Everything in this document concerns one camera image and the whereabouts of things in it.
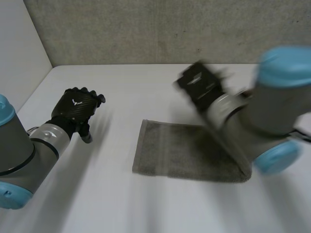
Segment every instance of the logo on hand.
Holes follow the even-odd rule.
[[[79,102],[79,103],[77,103],[76,101],[74,101],[74,99],[72,99],[72,102],[73,102],[74,106],[76,106],[76,105],[78,105],[78,104],[83,103],[83,102]]]

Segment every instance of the towel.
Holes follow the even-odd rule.
[[[238,164],[203,126],[143,120],[132,171],[213,182],[249,180],[251,173]]]

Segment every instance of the gray robot arm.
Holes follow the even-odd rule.
[[[254,162],[264,174],[281,172],[299,157],[300,146],[290,136],[298,117],[311,111],[311,47],[266,52],[250,98],[225,93],[201,63],[177,83],[232,157]]]
[[[86,143],[92,141],[89,118],[105,102],[74,88],[66,90],[52,112],[52,118],[28,136],[14,108],[0,95],[0,207],[20,209],[32,198],[59,157],[78,132]]]

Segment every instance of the light blue joint cap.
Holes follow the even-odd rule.
[[[14,116],[14,107],[5,96],[0,94],[0,126],[9,122]]]
[[[277,174],[293,164],[299,157],[299,154],[299,144],[294,141],[287,141],[261,154],[254,161],[254,164],[262,174]]]
[[[0,182],[0,208],[21,209],[33,197],[33,194],[17,185]]]
[[[276,47],[262,55],[257,82],[276,88],[311,84],[311,47]]]

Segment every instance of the white tabletop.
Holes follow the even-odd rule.
[[[65,89],[87,87],[106,97],[92,117],[94,142],[75,135],[33,199],[0,210],[1,233],[309,233],[311,147],[274,177],[254,171],[242,184],[132,173],[143,119],[201,124],[172,82],[187,65],[54,68],[19,111],[26,129],[50,119]],[[228,68],[234,90],[247,87],[254,65]],[[301,126],[311,131],[310,117]]]

